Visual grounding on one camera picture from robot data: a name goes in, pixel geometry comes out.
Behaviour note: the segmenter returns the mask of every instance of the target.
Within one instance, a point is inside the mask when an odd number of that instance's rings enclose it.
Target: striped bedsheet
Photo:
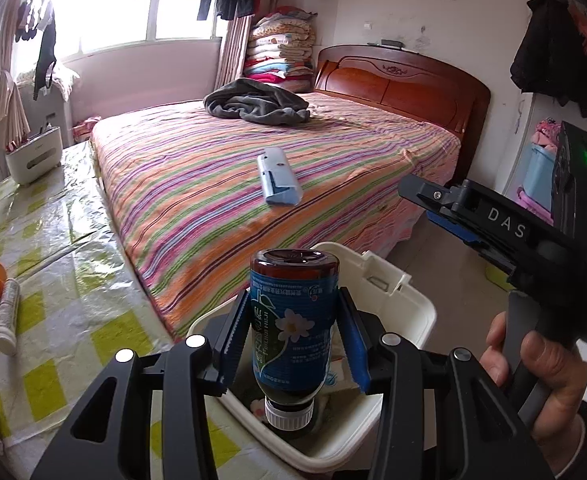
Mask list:
[[[443,128],[323,94],[311,120],[264,126],[209,116],[201,102],[101,121],[93,133],[112,214],[158,315],[175,338],[247,286],[260,249],[335,241],[382,256],[422,213],[396,192],[413,172],[451,178],[460,141]],[[285,150],[302,203],[268,206],[257,172]]]

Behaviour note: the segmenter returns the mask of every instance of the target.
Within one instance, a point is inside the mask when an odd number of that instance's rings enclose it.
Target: yellow checkered tablecloth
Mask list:
[[[90,143],[30,186],[0,183],[0,262],[20,282],[17,355],[0,353],[6,459],[28,478],[55,431],[120,348],[145,355],[172,341],[110,224]],[[153,478],[161,478],[161,394],[151,425]],[[218,475],[298,478],[214,399],[207,399]]]

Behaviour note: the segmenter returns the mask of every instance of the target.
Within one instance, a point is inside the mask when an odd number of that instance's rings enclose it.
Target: human hand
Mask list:
[[[509,376],[509,364],[502,354],[507,334],[507,314],[498,314],[489,329],[489,348],[480,364],[498,386]],[[584,431],[584,422],[577,414],[587,389],[587,362],[577,348],[567,350],[560,343],[549,341],[537,332],[523,339],[520,358],[525,367],[551,388],[551,395],[533,424],[531,436],[554,474],[560,473],[576,453]]]

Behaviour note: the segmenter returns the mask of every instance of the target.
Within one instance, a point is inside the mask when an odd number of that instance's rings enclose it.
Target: white device on table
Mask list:
[[[6,154],[9,173],[18,184],[29,184],[62,160],[62,136],[55,127]]]
[[[268,204],[297,205],[302,200],[302,187],[295,178],[287,156],[280,148],[265,148],[257,157],[262,194]]]

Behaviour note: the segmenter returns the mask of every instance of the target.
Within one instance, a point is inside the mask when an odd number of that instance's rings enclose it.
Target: white basket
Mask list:
[[[409,285],[411,276],[381,257],[367,251],[360,255],[333,242],[313,249],[332,253],[340,260],[339,286],[347,286],[358,310],[376,314],[384,328],[409,339],[418,348],[427,342],[435,324],[435,307],[427,297]],[[230,311],[235,298],[198,318],[188,335],[201,333],[209,319]],[[251,366],[251,333],[246,340],[238,370]],[[382,396],[360,394],[340,410],[342,417],[323,425],[315,435],[317,443],[307,453],[278,437],[227,391],[220,402],[267,449],[296,469],[326,473],[338,469],[357,451],[377,426]]]
[[[62,160],[60,128],[29,140],[17,150],[6,154],[9,173],[18,184],[28,184],[55,168]]]

